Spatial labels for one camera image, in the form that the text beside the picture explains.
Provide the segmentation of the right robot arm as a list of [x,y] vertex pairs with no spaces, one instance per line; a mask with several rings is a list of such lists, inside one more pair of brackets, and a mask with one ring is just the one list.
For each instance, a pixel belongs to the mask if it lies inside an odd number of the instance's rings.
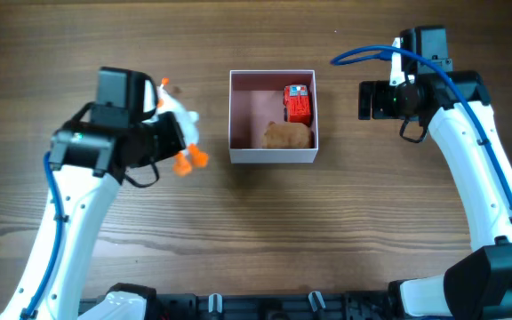
[[387,60],[386,81],[359,86],[362,120],[417,123],[440,148],[460,194],[469,256],[442,275],[399,280],[388,288],[398,318],[512,317],[512,167],[496,130],[491,97],[475,71],[456,71],[441,26],[406,29],[390,45],[340,56],[340,63]]

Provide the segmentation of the brown plush bear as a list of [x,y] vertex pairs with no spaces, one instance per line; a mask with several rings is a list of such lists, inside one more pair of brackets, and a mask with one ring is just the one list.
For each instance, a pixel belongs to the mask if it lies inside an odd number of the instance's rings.
[[304,124],[269,122],[261,146],[268,149],[311,148],[312,139],[312,131]]

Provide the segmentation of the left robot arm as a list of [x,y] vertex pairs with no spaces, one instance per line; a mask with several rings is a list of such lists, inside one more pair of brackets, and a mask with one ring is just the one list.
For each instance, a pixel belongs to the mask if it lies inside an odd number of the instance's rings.
[[44,216],[3,319],[76,319],[100,227],[127,174],[199,141],[199,115],[147,74],[102,67],[94,100],[52,136]]

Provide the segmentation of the red toy fire truck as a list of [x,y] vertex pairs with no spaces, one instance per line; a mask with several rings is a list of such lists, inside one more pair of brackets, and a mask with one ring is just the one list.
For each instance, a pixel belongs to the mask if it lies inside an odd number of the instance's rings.
[[304,84],[291,84],[284,88],[284,120],[310,126],[312,107],[309,91]]

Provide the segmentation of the white yellow plush duck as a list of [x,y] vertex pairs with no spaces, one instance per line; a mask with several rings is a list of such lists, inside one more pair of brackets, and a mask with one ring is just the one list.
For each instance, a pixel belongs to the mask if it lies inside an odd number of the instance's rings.
[[185,148],[174,157],[173,171],[183,177],[190,174],[193,167],[205,168],[209,162],[209,155],[198,147],[200,135],[196,123],[199,120],[199,114],[195,111],[188,111],[176,98],[173,98],[167,91],[168,83],[169,79],[164,77],[157,87],[156,113],[160,116],[173,112],[180,126]]

